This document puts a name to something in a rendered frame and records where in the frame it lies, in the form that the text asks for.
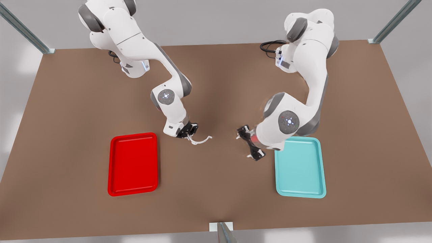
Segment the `red plastic tray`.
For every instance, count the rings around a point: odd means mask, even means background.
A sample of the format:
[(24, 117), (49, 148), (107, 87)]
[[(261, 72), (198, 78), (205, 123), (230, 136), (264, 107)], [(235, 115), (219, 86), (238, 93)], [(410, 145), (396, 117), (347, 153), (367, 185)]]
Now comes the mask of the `red plastic tray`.
[(153, 132), (113, 137), (108, 194), (112, 197), (153, 192), (159, 183), (157, 136)]

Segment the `silver frame post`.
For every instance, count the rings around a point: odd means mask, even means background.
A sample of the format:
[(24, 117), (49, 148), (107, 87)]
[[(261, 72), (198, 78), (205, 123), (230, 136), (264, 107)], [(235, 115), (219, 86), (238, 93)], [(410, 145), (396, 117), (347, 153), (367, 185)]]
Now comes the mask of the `silver frame post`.
[(367, 42), (380, 44), (421, 2), (422, 0), (408, 0), (384, 28), (374, 38), (367, 39)]
[(233, 222), (211, 222), (209, 231), (217, 232), (218, 243), (239, 243), (233, 235)]
[(26, 38), (42, 54), (54, 54), (56, 49), (48, 48), (32, 31), (30, 31), (3, 3), (0, 2), (0, 16)]

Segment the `light blue plastic tray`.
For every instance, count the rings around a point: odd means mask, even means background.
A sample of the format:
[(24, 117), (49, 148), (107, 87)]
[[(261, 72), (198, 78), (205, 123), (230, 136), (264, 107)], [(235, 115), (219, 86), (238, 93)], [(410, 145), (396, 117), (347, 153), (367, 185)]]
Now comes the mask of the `light blue plastic tray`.
[(315, 137), (292, 136), (283, 151), (275, 151), (275, 185), (279, 195), (326, 196), (321, 143)]

